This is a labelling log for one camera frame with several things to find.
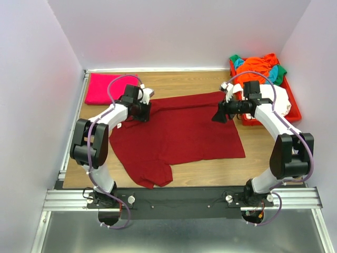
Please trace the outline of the dark red t shirt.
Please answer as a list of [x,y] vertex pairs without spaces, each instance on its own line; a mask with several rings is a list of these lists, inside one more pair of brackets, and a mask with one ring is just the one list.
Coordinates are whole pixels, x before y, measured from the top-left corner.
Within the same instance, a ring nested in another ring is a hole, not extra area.
[[245,158],[234,122],[213,122],[221,92],[152,100],[148,122],[125,121],[110,136],[130,178],[152,189],[173,181],[172,165]]

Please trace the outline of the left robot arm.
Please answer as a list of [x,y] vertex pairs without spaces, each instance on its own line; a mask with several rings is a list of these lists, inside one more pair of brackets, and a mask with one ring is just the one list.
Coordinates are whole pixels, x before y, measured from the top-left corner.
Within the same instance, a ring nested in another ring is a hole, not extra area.
[[127,85],[118,100],[112,100],[102,113],[90,119],[78,119],[71,141],[70,157],[86,171],[93,184],[93,193],[87,197],[89,204],[113,207],[117,196],[115,180],[110,176],[106,164],[110,131],[117,125],[133,118],[147,122],[150,118],[154,90]]

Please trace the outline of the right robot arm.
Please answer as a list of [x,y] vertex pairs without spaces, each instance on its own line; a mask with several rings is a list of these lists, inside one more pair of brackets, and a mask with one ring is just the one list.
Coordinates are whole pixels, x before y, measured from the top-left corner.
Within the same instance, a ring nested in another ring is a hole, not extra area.
[[252,207],[263,200],[269,200],[271,191],[288,182],[304,182],[313,173],[314,137],[295,128],[275,109],[276,100],[263,98],[260,84],[249,81],[243,87],[244,99],[233,99],[236,86],[223,82],[220,91],[224,99],[218,103],[218,110],[212,121],[226,123],[237,114],[249,113],[258,120],[274,140],[269,167],[259,176],[250,179],[243,191],[228,200],[239,201]]

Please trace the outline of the folded pink t shirt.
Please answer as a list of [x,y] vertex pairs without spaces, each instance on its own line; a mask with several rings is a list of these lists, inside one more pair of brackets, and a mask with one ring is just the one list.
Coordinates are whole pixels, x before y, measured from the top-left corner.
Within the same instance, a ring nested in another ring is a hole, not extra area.
[[[122,75],[92,73],[90,76],[87,95],[84,103],[87,105],[110,105],[111,98],[108,95],[108,85]],[[138,85],[138,79],[132,76],[122,77],[110,86],[110,94],[114,100],[123,95],[126,85]]]

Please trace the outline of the white t shirt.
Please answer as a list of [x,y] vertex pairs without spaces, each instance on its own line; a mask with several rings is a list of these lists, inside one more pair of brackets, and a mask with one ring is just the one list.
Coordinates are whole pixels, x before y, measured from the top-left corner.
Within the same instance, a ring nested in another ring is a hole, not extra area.
[[[241,99],[243,99],[243,100],[245,99],[245,97],[243,95],[243,88],[241,87],[240,84],[232,85],[230,83],[229,86],[233,87],[233,94],[238,93],[242,96]],[[273,85],[273,87],[275,88],[275,91],[276,91],[276,101],[275,101],[274,108],[276,109],[276,112],[278,114],[280,114],[282,116],[286,116],[286,115],[288,115],[288,113],[290,112],[290,109],[291,109],[291,103],[289,101],[289,97],[288,97],[288,94],[286,92],[286,89],[284,89],[282,87],[279,87],[277,85]],[[273,92],[273,88],[270,84],[260,84],[260,93],[261,93],[263,99],[267,98],[267,99],[270,99],[273,102],[274,92]],[[252,118],[250,114],[246,114],[245,116],[248,120],[255,119],[255,118]]]

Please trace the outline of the green t shirt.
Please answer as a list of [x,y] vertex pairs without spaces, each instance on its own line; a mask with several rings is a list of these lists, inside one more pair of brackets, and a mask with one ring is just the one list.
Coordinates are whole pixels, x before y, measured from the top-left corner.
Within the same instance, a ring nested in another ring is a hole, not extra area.
[[274,53],[264,55],[263,57],[248,57],[241,58],[235,54],[230,56],[236,73],[247,71],[258,72],[271,79],[276,79],[278,76],[283,77],[287,71],[279,64],[279,61]]

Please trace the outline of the red plastic bin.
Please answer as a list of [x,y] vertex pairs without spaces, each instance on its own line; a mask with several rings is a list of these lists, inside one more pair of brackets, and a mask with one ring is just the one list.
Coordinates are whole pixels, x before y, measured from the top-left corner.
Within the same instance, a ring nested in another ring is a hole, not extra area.
[[[234,63],[232,62],[231,59],[229,59],[229,64],[230,64],[230,76],[233,77],[236,75],[236,69],[234,67]],[[300,109],[298,108],[298,105],[297,105],[297,102],[295,100],[295,97],[292,93],[292,90],[291,90],[291,87],[287,81],[287,78],[286,78],[286,75],[284,75],[283,77],[283,82],[280,84],[280,87],[284,88],[288,94],[288,97],[289,97],[289,102],[291,104],[291,108],[290,108],[290,111],[289,113],[285,116],[285,118],[293,123],[293,122],[296,122],[296,121],[299,121],[302,119],[302,116],[301,116],[301,112],[300,112]],[[241,99],[242,98],[242,95],[237,93],[236,94],[236,98],[237,99]],[[242,124],[244,126],[256,126],[256,125],[261,125],[260,122],[258,122],[256,119],[254,118],[251,118],[251,119],[248,119],[246,114],[242,115],[240,117],[241,121],[242,121]]]

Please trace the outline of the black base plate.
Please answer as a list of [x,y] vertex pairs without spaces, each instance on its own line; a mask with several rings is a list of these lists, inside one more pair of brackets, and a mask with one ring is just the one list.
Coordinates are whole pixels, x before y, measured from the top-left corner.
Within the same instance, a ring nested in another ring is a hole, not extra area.
[[98,210],[101,222],[113,225],[119,218],[247,219],[261,223],[263,211],[274,206],[270,193],[254,193],[248,187],[117,188],[109,196],[82,192],[89,209]]

